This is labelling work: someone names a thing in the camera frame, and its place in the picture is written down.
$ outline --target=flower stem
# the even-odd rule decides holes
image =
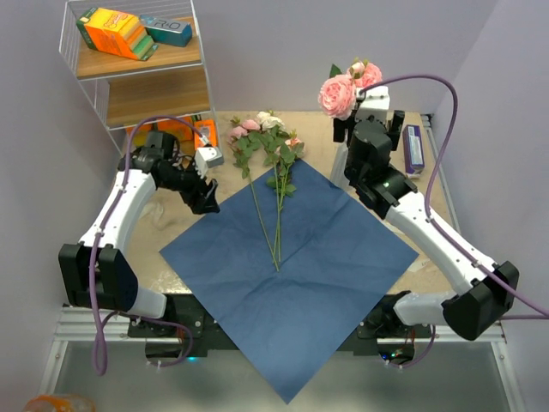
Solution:
[[[282,204],[284,202],[284,196],[286,195],[286,182],[288,180],[288,171],[286,171],[286,174],[284,175],[284,178],[282,179],[282,190],[281,190],[281,200],[278,203],[278,225],[277,225],[277,233],[278,233],[278,261],[282,261],[282,219],[281,219],[281,213],[282,213]]]
[[[274,234],[274,251],[276,251],[276,246],[281,241],[281,193],[278,191],[278,173],[276,172],[276,161],[273,161],[274,165],[274,184],[276,188],[276,209],[277,209],[277,216],[276,216],[276,233]]]
[[[259,222],[261,223],[261,228],[263,229],[263,234],[265,235],[265,240],[267,240],[268,249],[270,250],[271,256],[273,257],[273,262],[274,262],[274,266],[276,268],[276,271],[280,272],[281,270],[278,267],[278,264],[276,263],[275,252],[273,251],[273,247],[271,246],[271,242],[268,240],[267,229],[265,228],[265,224],[263,223],[263,218],[261,217],[261,211],[259,210],[259,202],[257,201],[256,189],[254,188],[254,182],[251,179],[250,175],[248,175],[248,181],[250,182],[251,194],[254,197],[254,203],[256,204],[257,217],[259,217]]]

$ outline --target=blue cloth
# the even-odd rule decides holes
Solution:
[[[282,211],[276,272],[246,186],[162,250],[206,310],[289,403],[417,257],[304,161]],[[271,243],[276,197],[255,181]]]

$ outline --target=gray wall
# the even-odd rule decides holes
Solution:
[[[66,301],[57,253],[99,212],[117,156],[57,52],[63,8],[9,0],[0,13],[2,411],[36,395]]]
[[[214,102],[318,110],[329,66],[369,58],[385,77],[455,77],[497,0],[196,0]],[[434,112],[437,85],[394,86],[394,107]]]
[[[501,0],[462,66],[460,112],[443,167],[463,234],[522,273],[549,307],[549,3]],[[449,99],[436,112],[443,137]],[[514,312],[531,312],[516,303]],[[549,324],[504,325],[528,411],[546,411]]]

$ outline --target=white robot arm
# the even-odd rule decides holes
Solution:
[[[518,282],[518,270],[509,262],[497,265],[491,257],[470,245],[434,210],[431,209],[428,215],[424,196],[406,175],[390,165],[389,154],[397,149],[403,112],[396,112],[392,121],[385,125],[389,109],[388,88],[373,88],[365,97],[358,94],[357,98],[351,118],[334,121],[334,140],[347,142],[348,146],[345,166],[335,165],[335,169],[344,170],[348,179],[345,182],[357,191],[368,209],[400,229],[437,265],[454,291],[403,294],[390,307],[384,305],[383,310],[390,313],[379,318],[389,331],[399,325],[444,324],[459,336],[474,340],[513,303],[513,296],[487,277],[480,265],[493,268],[492,273],[513,288]],[[473,255],[477,264],[471,264],[470,258],[431,224],[433,219],[455,243]]]
[[[99,307],[145,318],[165,315],[167,297],[139,285],[124,257],[130,235],[143,207],[160,187],[179,192],[195,214],[219,212],[215,201],[217,182],[213,179],[207,183],[205,176],[208,167],[223,161],[217,148],[205,146],[196,151],[187,167],[174,166],[175,147],[174,136],[157,130],[149,132],[145,146],[131,154],[126,180],[125,159],[121,160],[114,187],[94,224],[77,244],[62,247],[59,264],[71,305],[91,306],[88,267],[100,233],[95,246]]]

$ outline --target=orange object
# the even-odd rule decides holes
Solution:
[[[24,412],[95,412],[92,401],[77,395],[40,395],[27,403]]]
[[[195,127],[208,138],[209,142],[212,143],[212,146],[217,146],[217,130],[215,129],[215,122],[211,118],[196,122]],[[195,150],[203,146],[202,140],[198,134],[195,133]]]
[[[184,117],[183,120],[190,124],[193,123],[190,116]],[[179,123],[177,120],[169,119],[158,123],[158,130],[173,134],[180,142],[186,142],[194,138],[192,129],[189,126]]]
[[[193,124],[191,116],[186,116],[183,118],[183,120],[190,124]],[[192,129],[189,126],[179,123],[177,120],[168,119],[160,121],[156,125],[158,127],[158,130],[165,131],[166,133],[174,135],[180,142],[192,142],[194,139],[194,133]],[[129,135],[133,129],[133,127],[126,127],[126,133],[128,133]],[[144,124],[134,136],[134,146],[143,146],[145,144],[145,141],[147,140],[147,134],[152,129],[152,124]]]
[[[143,57],[137,51],[134,52],[139,44],[138,40],[145,37],[145,28],[136,15],[91,8],[81,16],[76,25],[88,47],[125,58],[140,60]]]

